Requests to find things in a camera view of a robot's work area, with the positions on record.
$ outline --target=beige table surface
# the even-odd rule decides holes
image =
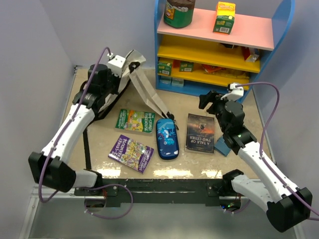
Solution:
[[[155,70],[146,70],[146,75],[155,85]],[[67,112],[70,110],[72,100],[79,91],[80,85],[87,80],[87,69],[79,69],[73,84]],[[115,125],[120,109],[131,109],[136,111],[151,111],[138,95],[133,84],[130,84],[122,97],[105,117],[96,121],[88,127],[88,137],[91,152],[92,169],[100,172],[104,178],[135,178],[135,179],[206,179],[221,178],[223,174],[239,169],[250,178],[257,178],[252,169],[233,152],[225,157],[215,151],[212,155],[185,152],[186,123],[188,113],[207,116],[206,110],[198,108],[199,98],[178,93],[158,90],[158,94],[164,103],[174,114],[179,127],[178,142],[180,153],[177,159],[171,161],[162,160],[157,152],[155,130],[150,135],[129,133],[127,131],[115,130]],[[256,107],[253,92],[248,95],[244,102],[245,125],[260,141],[262,125]],[[218,122],[215,121],[215,142],[222,136]],[[155,149],[144,174],[126,167],[110,158],[111,151],[120,134],[131,137],[138,142],[146,144]],[[265,152],[269,155],[268,146],[264,144]],[[69,166],[74,170],[85,168],[83,137],[79,138],[71,155]]]

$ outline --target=tabletop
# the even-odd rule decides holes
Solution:
[[[154,86],[155,70],[145,70],[145,73]],[[75,94],[79,91],[81,84],[86,80],[87,69],[78,69],[65,115],[67,115],[70,110]],[[208,116],[208,113],[206,110],[200,110],[198,108],[199,97],[161,90],[157,90],[157,92],[170,112],[174,114],[176,124],[179,127],[179,131],[177,132],[180,148],[178,158],[165,161],[159,157],[154,129],[149,135],[143,133],[138,134],[136,132],[130,133],[129,131],[115,129],[120,109],[152,112],[152,109],[144,104],[133,84],[130,84],[105,119],[96,121],[88,127],[92,170],[101,173],[103,178],[215,179],[222,178],[222,175],[229,171],[239,169],[249,178],[257,178],[253,170],[233,152],[230,152],[227,157],[217,151],[210,155],[185,152],[188,114]],[[260,141],[262,124],[252,91],[247,96],[243,105],[246,115],[244,120],[245,125]],[[121,134],[155,149],[144,174],[108,157],[108,154]],[[215,142],[221,136],[222,132],[218,126],[218,122],[215,121]],[[264,150],[270,156],[266,141],[264,143]],[[85,168],[83,136],[79,138],[73,150],[69,166],[75,171]]]

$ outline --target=yellow shelf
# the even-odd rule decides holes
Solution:
[[[164,35],[158,56],[259,73],[260,61],[245,62],[241,47],[225,48],[217,42]]]
[[[172,63],[172,59],[165,59],[161,58],[159,61],[161,62],[170,62]],[[248,79],[235,79],[235,78],[228,78],[228,77],[222,77],[222,76],[214,76],[214,75],[208,75],[205,74],[205,70],[202,68],[200,64],[194,64],[194,70],[193,72],[180,72],[179,67],[172,68],[172,72],[170,74],[171,77],[175,78],[181,78],[189,81],[196,81],[196,82],[202,82],[217,86],[224,86],[227,87],[228,84],[237,82],[239,84],[246,84],[249,83]]]

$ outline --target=wall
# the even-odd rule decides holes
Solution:
[[[275,160],[300,188],[308,187],[313,206],[319,209],[319,22],[317,0],[296,0],[296,13],[283,44],[279,47],[261,81],[280,88],[281,101],[268,135]],[[311,23],[305,23],[311,16]],[[269,87],[255,87],[261,114],[266,120],[275,102]],[[303,223],[308,239],[318,238],[318,222]]]
[[[57,130],[72,65],[38,0],[0,1],[0,234],[18,238],[33,178],[28,156]]]
[[[119,55],[140,51],[154,67],[155,0],[40,0],[73,64],[95,63],[108,45]],[[197,0],[215,9],[218,0]],[[271,18],[281,0],[233,0],[239,14]]]

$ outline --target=pink shelf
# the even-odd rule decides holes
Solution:
[[[235,25],[230,35],[213,33],[215,18],[215,11],[195,8],[193,20],[189,26],[176,29],[164,23],[162,17],[158,33],[274,50],[273,28],[270,18],[236,14]]]

